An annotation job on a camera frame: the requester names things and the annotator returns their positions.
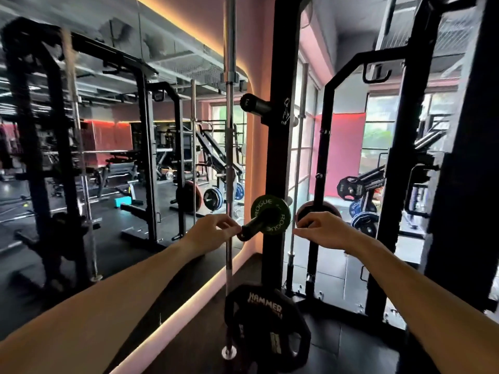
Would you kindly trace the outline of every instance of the weight plate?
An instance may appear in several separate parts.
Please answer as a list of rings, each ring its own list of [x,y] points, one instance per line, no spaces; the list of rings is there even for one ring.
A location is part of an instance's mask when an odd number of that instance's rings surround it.
[[[223,199],[221,200],[220,190],[217,188],[206,189],[205,194],[203,195],[203,202],[205,203],[206,208],[210,211],[220,209],[223,203]]]
[[[286,231],[291,222],[290,208],[286,202],[274,195],[261,195],[251,206],[251,218],[255,218],[263,210],[272,208],[278,210],[278,217],[262,231],[266,235],[277,235]]]
[[[350,213],[350,216],[353,218],[355,215],[360,213],[362,211],[362,200],[358,199],[357,201],[353,201],[350,204],[350,207],[348,207],[348,212]],[[371,211],[371,212],[378,212],[378,209],[374,205],[373,202],[369,202],[366,207],[366,211]]]
[[[296,212],[296,221],[303,219],[304,216],[308,215],[308,213],[313,210],[313,201],[305,202]],[[334,207],[331,203],[322,201],[322,207],[318,212],[327,211],[333,215],[336,215],[341,218],[341,213],[338,211],[336,207]]]
[[[364,211],[355,215],[351,221],[353,228],[360,232],[376,238],[378,233],[379,215],[375,212]]]
[[[240,285],[226,297],[225,322],[232,327],[238,348],[269,372],[292,372],[308,360],[310,330],[296,304],[277,289]],[[297,351],[290,344],[295,335],[299,336]]]
[[[345,177],[338,182],[336,187],[338,195],[345,201],[355,201],[360,199],[365,194],[364,181],[358,177]]]
[[[244,197],[245,197],[245,188],[244,188],[244,186],[241,183],[236,182],[235,183],[235,196],[234,196],[234,199],[236,201],[240,201]]]
[[[186,181],[184,188],[177,187],[176,197],[179,209],[185,212],[193,212],[193,182]],[[201,197],[201,192],[199,187],[196,186],[196,211],[201,208],[201,203],[203,198]]]

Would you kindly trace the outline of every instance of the person's left hand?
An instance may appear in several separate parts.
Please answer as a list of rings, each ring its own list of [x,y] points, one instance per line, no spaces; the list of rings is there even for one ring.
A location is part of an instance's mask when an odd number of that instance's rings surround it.
[[[227,214],[210,214],[198,219],[182,240],[195,256],[201,256],[219,248],[240,231],[241,226]]]

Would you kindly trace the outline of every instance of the forearm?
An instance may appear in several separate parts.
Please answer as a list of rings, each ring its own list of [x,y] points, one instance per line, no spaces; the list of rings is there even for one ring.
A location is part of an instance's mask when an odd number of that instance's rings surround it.
[[[0,371],[101,374],[191,252],[181,240],[30,321],[0,343]]]
[[[366,240],[359,259],[443,373],[492,373],[499,367],[499,325]]]

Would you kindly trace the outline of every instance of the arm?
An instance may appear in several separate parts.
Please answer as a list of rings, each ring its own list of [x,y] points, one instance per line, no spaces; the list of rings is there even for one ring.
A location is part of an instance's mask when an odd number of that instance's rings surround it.
[[[365,264],[442,374],[497,372],[499,324],[330,213],[310,213],[298,227],[296,236]]]
[[[101,374],[172,277],[236,235],[226,214],[200,219],[164,251],[67,299],[0,343],[4,374]]]

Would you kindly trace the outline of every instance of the metal hook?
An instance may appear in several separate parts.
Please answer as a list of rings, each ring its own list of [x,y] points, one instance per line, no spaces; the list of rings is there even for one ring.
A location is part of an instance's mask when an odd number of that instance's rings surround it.
[[[388,70],[388,72],[386,73],[386,76],[384,76],[384,78],[382,79],[373,79],[373,80],[367,80],[367,64],[368,63],[364,63],[364,68],[362,70],[362,80],[366,83],[366,84],[381,84],[381,83],[384,83],[385,81],[387,81],[390,76],[392,75],[392,70]]]

